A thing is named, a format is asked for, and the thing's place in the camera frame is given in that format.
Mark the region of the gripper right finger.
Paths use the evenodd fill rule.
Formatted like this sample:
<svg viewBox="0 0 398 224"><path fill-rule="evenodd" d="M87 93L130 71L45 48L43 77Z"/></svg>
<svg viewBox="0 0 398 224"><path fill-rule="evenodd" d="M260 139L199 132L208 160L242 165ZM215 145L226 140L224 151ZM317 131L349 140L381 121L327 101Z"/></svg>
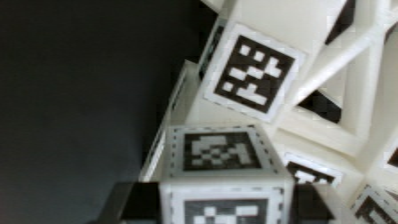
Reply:
<svg viewBox="0 0 398 224"><path fill-rule="evenodd" d="M290 224L357 224L356 216L329 185L295 185Z"/></svg>

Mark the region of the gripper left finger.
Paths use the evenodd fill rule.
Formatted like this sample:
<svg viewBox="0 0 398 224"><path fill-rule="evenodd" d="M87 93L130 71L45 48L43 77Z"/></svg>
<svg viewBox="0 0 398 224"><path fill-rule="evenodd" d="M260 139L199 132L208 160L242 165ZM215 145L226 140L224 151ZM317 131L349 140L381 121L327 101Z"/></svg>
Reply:
<svg viewBox="0 0 398 224"><path fill-rule="evenodd" d="M114 185L100 216L87 224L162 224L157 182Z"/></svg>

